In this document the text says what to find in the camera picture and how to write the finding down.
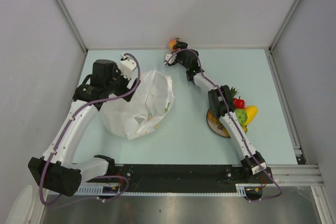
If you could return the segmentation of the orange pink fake peach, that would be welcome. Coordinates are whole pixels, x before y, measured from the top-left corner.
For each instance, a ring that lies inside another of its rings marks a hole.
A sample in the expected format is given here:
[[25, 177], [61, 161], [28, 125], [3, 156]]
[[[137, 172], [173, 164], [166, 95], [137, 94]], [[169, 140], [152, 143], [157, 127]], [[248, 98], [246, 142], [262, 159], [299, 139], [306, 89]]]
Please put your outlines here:
[[174, 48], [174, 46], [177, 44], [177, 41], [179, 40], [179, 38], [174, 38], [174, 39], [171, 39], [168, 43], [168, 49], [171, 51], [171, 52], [176, 52], [177, 49]]

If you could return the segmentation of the white plastic bag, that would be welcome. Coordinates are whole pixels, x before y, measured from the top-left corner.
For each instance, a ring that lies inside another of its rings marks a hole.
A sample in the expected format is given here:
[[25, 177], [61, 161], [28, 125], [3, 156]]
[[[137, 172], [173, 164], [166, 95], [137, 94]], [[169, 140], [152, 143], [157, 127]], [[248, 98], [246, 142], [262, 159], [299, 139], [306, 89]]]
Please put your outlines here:
[[108, 101], [100, 110], [107, 130], [129, 140], [153, 133], [175, 102], [173, 80], [157, 70], [141, 74], [132, 99]]

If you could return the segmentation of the orange fake pineapple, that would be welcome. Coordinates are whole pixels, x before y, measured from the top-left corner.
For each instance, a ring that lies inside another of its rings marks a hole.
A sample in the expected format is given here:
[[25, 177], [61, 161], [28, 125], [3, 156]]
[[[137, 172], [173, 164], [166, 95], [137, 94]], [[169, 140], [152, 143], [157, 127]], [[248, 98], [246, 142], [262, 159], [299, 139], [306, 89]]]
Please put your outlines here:
[[236, 89], [235, 87], [231, 87], [230, 88], [230, 93], [232, 95], [232, 98], [236, 98], [238, 96], [238, 94], [239, 94], [239, 90]]

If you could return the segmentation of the red fake pepper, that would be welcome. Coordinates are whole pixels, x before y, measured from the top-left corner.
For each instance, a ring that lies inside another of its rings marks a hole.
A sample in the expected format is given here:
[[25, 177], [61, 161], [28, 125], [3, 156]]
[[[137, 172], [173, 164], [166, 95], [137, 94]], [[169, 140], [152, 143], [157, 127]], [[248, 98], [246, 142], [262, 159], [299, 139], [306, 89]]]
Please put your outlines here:
[[245, 100], [241, 98], [233, 98], [233, 103], [236, 109], [244, 109], [246, 106]]

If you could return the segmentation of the green fake fruit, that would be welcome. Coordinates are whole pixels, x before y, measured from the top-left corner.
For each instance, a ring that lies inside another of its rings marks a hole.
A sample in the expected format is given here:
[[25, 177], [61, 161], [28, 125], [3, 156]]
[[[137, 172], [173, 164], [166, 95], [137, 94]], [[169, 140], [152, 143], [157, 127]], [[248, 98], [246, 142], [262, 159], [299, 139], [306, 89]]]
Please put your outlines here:
[[240, 125], [246, 125], [248, 120], [247, 112], [244, 109], [235, 109], [235, 114]]

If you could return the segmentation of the yellow fake mango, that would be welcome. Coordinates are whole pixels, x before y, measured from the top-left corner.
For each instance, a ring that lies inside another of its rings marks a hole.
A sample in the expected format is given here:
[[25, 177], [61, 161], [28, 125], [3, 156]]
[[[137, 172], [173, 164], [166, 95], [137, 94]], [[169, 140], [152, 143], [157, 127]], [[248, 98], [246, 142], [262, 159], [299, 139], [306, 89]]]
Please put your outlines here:
[[244, 111], [247, 114], [247, 120], [244, 123], [244, 125], [248, 125], [249, 123], [251, 123], [253, 121], [253, 119], [255, 118], [255, 116], [258, 113], [258, 108], [254, 105], [251, 106], [247, 106], [244, 108]]

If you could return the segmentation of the orange green fake papaya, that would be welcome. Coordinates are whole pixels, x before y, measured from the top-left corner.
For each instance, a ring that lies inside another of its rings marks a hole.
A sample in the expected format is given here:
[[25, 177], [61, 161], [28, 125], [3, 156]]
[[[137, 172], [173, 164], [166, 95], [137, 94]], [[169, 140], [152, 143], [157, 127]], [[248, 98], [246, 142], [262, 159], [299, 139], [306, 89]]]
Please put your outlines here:
[[243, 131], [246, 133], [248, 130], [247, 130], [247, 126], [245, 126], [245, 125], [242, 125], [242, 129], [243, 129]]

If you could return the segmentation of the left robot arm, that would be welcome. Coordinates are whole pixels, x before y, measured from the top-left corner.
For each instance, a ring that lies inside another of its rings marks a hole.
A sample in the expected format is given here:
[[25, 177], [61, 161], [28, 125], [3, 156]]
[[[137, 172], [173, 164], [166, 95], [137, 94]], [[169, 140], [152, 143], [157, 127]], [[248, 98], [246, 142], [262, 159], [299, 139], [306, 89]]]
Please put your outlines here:
[[60, 195], [73, 196], [81, 183], [102, 179], [110, 182], [117, 169], [113, 158], [95, 155], [91, 160], [75, 164], [73, 158], [83, 135], [98, 115], [103, 104], [118, 99], [129, 102], [140, 84], [138, 61], [124, 54], [119, 63], [99, 59], [91, 74], [76, 88], [72, 103], [57, 136], [40, 158], [28, 163], [39, 190], [48, 189]]

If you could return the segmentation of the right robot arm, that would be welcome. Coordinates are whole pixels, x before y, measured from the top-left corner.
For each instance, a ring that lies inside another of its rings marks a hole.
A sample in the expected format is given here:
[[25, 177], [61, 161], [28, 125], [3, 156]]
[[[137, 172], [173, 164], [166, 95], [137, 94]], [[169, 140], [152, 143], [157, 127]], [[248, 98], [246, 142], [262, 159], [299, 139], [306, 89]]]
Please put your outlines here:
[[187, 80], [207, 92], [212, 116], [224, 126], [230, 138], [237, 143], [243, 157], [240, 161], [243, 167], [243, 179], [254, 183], [261, 177], [261, 174], [269, 177], [266, 161], [251, 144], [242, 124], [239, 123], [230, 88], [227, 85], [215, 84], [205, 75], [198, 52], [189, 49], [187, 43], [173, 39], [169, 42], [169, 50], [172, 55], [170, 58], [165, 58], [165, 64], [168, 66], [180, 64], [186, 69]]

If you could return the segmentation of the round printed plate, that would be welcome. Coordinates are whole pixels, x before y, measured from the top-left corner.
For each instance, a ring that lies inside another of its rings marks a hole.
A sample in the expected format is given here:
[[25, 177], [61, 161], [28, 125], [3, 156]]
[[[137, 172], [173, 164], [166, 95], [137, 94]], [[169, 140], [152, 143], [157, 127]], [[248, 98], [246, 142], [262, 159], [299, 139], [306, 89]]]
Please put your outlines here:
[[212, 132], [221, 137], [230, 138], [230, 134], [227, 132], [221, 122], [212, 115], [210, 109], [208, 109], [206, 113], [206, 122]]

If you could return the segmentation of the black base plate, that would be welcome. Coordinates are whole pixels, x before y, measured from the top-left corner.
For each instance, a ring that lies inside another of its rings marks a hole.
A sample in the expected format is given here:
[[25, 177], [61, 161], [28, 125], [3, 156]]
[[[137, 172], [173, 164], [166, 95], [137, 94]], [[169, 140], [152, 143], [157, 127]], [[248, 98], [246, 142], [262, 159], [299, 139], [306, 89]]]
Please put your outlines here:
[[271, 180], [257, 174], [245, 177], [243, 167], [233, 165], [149, 165], [124, 164], [116, 165], [113, 175], [121, 175], [129, 180], [130, 185], [157, 185], [182, 187], [183, 185], [214, 185], [223, 184], [260, 184], [264, 179], [268, 184]]

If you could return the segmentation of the left aluminium corner post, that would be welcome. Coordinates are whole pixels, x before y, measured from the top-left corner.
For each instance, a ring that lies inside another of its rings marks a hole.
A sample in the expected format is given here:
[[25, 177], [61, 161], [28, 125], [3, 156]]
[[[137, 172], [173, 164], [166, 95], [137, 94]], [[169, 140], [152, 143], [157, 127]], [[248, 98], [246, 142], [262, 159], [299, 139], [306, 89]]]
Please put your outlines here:
[[78, 46], [80, 47], [81, 51], [84, 53], [84, 55], [87, 55], [88, 48], [86, 47], [84, 40], [64, 2], [64, 0], [53, 0], [56, 4], [56, 7], [61, 13], [61, 16], [63, 17], [66, 25], [68, 26], [70, 32], [72, 33], [73, 37], [75, 38]]

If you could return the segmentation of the aluminium corner post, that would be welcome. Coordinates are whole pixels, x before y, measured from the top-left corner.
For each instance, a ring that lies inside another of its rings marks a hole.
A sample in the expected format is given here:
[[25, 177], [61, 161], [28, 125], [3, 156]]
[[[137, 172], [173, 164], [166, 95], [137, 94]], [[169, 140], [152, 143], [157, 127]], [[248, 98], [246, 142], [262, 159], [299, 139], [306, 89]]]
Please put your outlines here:
[[303, 0], [293, 0], [292, 4], [290, 5], [290, 8], [288, 12], [285, 15], [284, 20], [282, 21], [279, 29], [277, 30], [271, 44], [268, 47], [268, 51], [272, 54], [275, 48], [277, 47], [280, 39], [282, 38], [283, 34], [285, 33], [287, 27], [289, 26], [292, 18], [294, 17], [296, 11], [298, 10], [301, 2]]
[[80, 47], [81, 51], [84, 53], [84, 55], [87, 55], [88, 48], [86, 47], [84, 40], [64, 2], [64, 0], [53, 0], [56, 4], [56, 7], [61, 13], [61, 16], [63, 17], [66, 25], [68, 26], [70, 32], [72, 33], [73, 37], [75, 38], [78, 46]]

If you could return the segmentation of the right aluminium corner post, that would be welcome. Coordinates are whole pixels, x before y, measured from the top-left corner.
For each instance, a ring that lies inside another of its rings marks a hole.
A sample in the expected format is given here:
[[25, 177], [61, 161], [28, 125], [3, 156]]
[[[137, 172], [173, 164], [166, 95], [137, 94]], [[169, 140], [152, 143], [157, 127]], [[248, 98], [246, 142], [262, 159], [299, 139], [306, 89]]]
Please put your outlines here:
[[296, 11], [298, 10], [301, 2], [303, 0], [293, 0], [292, 4], [290, 5], [290, 8], [288, 12], [285, 15], [284, 20], [282, 21], [279, 29], [277, 30], [271, 44], [268, 47], [268, 51], [272, 54], [275, 48], [277, 47], [280, 39], [282, 38], [283, 34], [285, 33], [287, 27], [289, 26], [292, 18], [294, 17]]

